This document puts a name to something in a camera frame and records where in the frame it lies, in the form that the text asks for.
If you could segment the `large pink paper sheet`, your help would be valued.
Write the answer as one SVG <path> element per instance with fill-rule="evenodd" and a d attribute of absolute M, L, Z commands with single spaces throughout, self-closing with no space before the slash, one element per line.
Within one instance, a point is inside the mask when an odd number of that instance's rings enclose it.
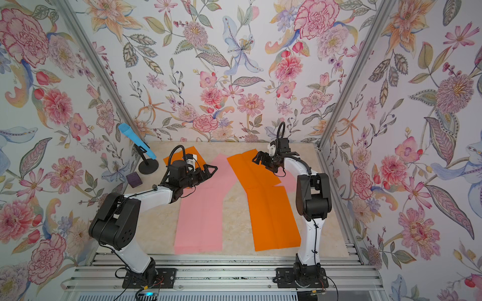
<path fill-rule="evenodd" d="M 222 251 L 223 201 L 237 177 L 223 154 L 211 165 L 218 168 L 213 177 L 181 201 L 174 240 L 176 255 Z"/>

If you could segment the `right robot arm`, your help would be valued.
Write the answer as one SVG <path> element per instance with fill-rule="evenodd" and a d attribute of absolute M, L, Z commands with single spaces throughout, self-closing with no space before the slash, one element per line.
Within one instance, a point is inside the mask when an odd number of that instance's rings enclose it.
<path fill-rule="evenodd" d="M 267 152 L 258 152 L 252 162 L 277 173 L 279 168 L 296 178 L 296 209 L 303 218 L 301 245 L 292 268 L 277 268 L 273 282 L 278 288 L 326 290 L 329 287 L 321 266 L 321 231 L 332 210 L 330 180 L 327 174 L 313 171 L 289 146 L 289 139 L 277 138 Z"/>

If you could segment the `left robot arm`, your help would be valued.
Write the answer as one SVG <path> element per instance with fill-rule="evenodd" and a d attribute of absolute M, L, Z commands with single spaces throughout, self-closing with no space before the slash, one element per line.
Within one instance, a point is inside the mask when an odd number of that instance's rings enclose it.
<path fill-rule="evenodd" d="M 178 201 L 187 188 L 196 188 L 213 177 L 217 166 L 198 166 L 196 160 L 177 160 L 167 165 L 158 185 L 135 194 L 110 193 L 89 226 L 89 236 L 113 251 L 124 263 L 124 288 L 153 287 L 161 280 L 152 257 L 136 239 L 139 215 L 158 206 Z"/>

